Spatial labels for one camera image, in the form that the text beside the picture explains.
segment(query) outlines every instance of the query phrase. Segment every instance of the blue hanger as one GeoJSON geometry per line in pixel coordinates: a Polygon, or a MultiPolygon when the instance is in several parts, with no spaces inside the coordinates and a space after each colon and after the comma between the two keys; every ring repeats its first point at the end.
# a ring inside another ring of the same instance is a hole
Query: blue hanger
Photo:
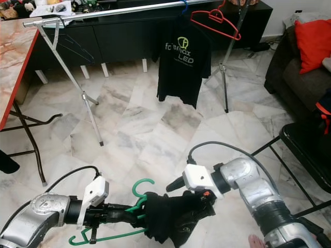
{"type": "Polygon", "coordinates": [[[185,3],[185,6],[186,6],[185,9],[182,11],[182,14],[184,14],[188,9],[188,4],[187,4],[186,0],[182,0],[182,1],[185,3]]]}

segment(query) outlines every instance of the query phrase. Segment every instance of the sofa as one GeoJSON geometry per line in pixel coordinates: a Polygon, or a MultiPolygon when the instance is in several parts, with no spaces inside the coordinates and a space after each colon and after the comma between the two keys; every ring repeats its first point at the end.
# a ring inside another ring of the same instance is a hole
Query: sofa
{"type": "Polygon", "coordinates": [[[269,65],[264,87],[277,93],[298,119],[305,119],[316,109],[316,102],[331,88],[331,72],[322,67],[305,74],[301,69],[294,26],[282,37],[269,65]]]}

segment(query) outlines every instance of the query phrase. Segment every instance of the clothes hanger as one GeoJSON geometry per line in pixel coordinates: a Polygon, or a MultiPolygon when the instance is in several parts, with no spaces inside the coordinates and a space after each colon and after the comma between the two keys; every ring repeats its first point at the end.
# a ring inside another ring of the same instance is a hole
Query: clothes hanger
{"type": "Polygon", "coordinates": [[[197,23],[200,26],[203,26],[205,28],[208,28],[211,31],[214,31],[216,33],[219,33],[221,35],[224,35],[226,37],[229,37],[231,39],[240,40],[242,38],[242,36],[239,34],[238,29],[235,27],[235,25],[232,22],[230,22],[228,19],[226,19],[224,17],[222,11],[220,10],[220,8],[222,8],[225,5],[225,1],[226,0],[223,0],[223,3],[220,6],[218,6],[217,9],[213,9],[211,11],[205,11],[205,10],[193,11],[192,14],[191,14],[191,21],[194,22],[194,23],[197,23]],[[223,32],[221,32],[221,31],[219,31],[217,29],[214,29],[214,28],[209,27],[209,26],[207,26],[207,25],[205,25],[205,24],[203,24],[201,22],[198,22],[198,21],[194,20],[193,16],[195,14],[199,14],[199,13],[207,14],[209,19],[211,19],[213,21],[216,21],[216,22],[218,22],[220,24],[222,24],[224,21],[227,22],[227,23],[229,23],[233,27],[233,29],[235,30],[235,34],[232,36],[232,35],[223,33],[223,32]]]}
{"type": "Polygon", "coordinates": [[[184,14],[188,10],[188,4],[186,0],[181,0],[185,3],[185,9],[182,11],[182,14],[184,14]]]}
{"type": "MultiPolygon", "coordinates": [[[[150,182],[151,184],[154,184],[155,182],[149,178],[145,178],[145,179],[141,179],[139,181],[137,181],[133,187],[132,187],[132,193],[140,198],[140,200],[137,202],[137,204],[131,208],[128,208],[126,209],[125,211],[127,212],[130,212],[130,213],[133,213],[133,211],[137,210],[137,209],[140,209],[141,208],[141,205],[143,204],[143,202],[147,201],[147,195],[143,194],[139,194],[137,192],[137,186],[140,184],[140,183],[143,183],[143,182],[150,182]]],[[[137,219],[142,219],[144,218],[145,215],[142,214],[142,215],[138,215],[137,216],[137,219]]],[[[83,245],[83,244],[89,244],[89,240],[86,236],[86,232],[88,232],[89,230],[91,230],[91,228],[86,228],[84,230],[81,231],[81,235],[84,239],[84,241],[81,241],[81,242],[74,242],[74,239],[76,238],[76,236],[72,236],[70,239],[69,239],[69,244],[71,245],[83,245]]],[[[141,229],[141,230],[138,230],[138,231],[133,231],[133,232],[128,232],[127,234],[120,234],[120,235],[116,235],[116,236],[110,236],[110,237],[105,237],[105,238],[99,238],[97,239],[96,241],[97,242],[101,242],[101,241],[106,241],[106,240],[110,240],[110,239],[117,239],[117,238],[122,238],[122,237],[126,237],[126,236],[131,236],[131,235],[135,235],[135,234],[139,234],[139,233],[143,233],[145,231],[147,231],[148,228],[145,228],[145,229],[141,229]]]]}

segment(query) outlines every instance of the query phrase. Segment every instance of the green logo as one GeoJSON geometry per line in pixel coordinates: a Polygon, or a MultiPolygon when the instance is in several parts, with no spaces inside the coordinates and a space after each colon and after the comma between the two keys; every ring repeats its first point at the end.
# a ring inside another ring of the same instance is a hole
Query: green logo
{"type": "Polygon", "coordinates": [[[188,39],[185,37],[178,37],[178,45],[180,48],[185,49],[188,47],[188,39]]]}

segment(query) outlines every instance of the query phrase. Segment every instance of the black cable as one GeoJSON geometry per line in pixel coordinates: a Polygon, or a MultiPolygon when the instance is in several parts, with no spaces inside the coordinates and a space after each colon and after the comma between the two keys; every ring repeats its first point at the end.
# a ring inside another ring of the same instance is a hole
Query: black cable
{"type": "Polygon", "coordinates": [[[201,147],[201,146],[205,146],[205,145],[209,145],[209,144],[215,144],[215,145],[221,145],[221,146],[226,146],[226,147],[229,147],[233,150],[236,150],[236,151],[239,151],[241,152],[242,154],[250,157],[252,160],[254,160],[256,162],[256,164],[258,164],[258,166],[261,168],[261,170],[263,170],[263,172],[267,175],[268,179],[270,180],[272,186],[275,188],[275,190],[277,191],[277,193],[279,194],[278,192],[278,189],[277,189],[277,186],[275,184],[275,181],[273,180],[273,178],[271,177],[271,175],[269,174],[269,172],[267,171],[267,169],[260,163],[259,160],[257,160],[254,156],[252,156],[251,154],[249,154],[248,152],[244,151],[244,150],[241,150],[240,148],[238,147],[235,147],[235,146],[232,146],[232,145],[229,145],[227,143],[223,143],[223,142],[219,142],[219,141],[208,141],[208,142],[203,142],[203,143],[200,143],[194,147],[192,147],[192,149],[189,151],[188,153],[188,156],[187,156],[187,163],[190,163],[190,164],[197,164],[196,161],[193,159],[192,157],[192,153],[194,150],[196,150],[197,148],[201,147]]]}
{"type": "Polygon", "coordinates": [[[268,45],[270,45],[270,49],[273,50],[273,51],[275,51],[276,49],[273,49],[272,48],[272,45],[279,44],[279,41],[271,41],[271,42],[267,42],[267,43],[268,43],[268,45]]]}
{"type": "Polygon", "coordinates": [[[59,18],[60,18],[60,20],[61,20],[61,22],[62,22],[63,28],[65,28],[66,25],[64,24],[64,21],[63,21],[62,17],[59,17],[59,18]]]}
{"type": "MultiPolygon", "coordinates": [[[[80,168],[77,168],[77,169],[74,169],[70,172],[68,172],[67,174],[64,174],[63,176],[61,176],[59,179],[57,179],[46,191],[45,193],[48,193],[50,192],[59,182],[61,182],[63,179],[65,179],[66,177],[70,176],[71,174],[73,173],[76,173],[78,171],[81,171],[83,169],[89,169],[89,168],[92,168],[95,170],[95,177],[94,179],[96,179],[98,176],[100,176],[100,172],[98,170],[97,167],[95,166],[92,166],[92,165],[88,165],[88,166],[83,166],[83,167],[80,167],[80,168]]],[[[6,224],[4,225],[4,227],[2,228],[2,231],[1,231],[1,234],[4,232],[4,230],[6,230],[6,228],[8,227],[8,225],[10,224],[10,222],[15,218],[15,216],[22,211],[23,208],[25,208],[27,205],[30,204],[30,200],[26,203],[24,203],[21,207],[19,207],[12,215],[11,217],[8,219],[8,221],[6,222],[6,224]]]]}

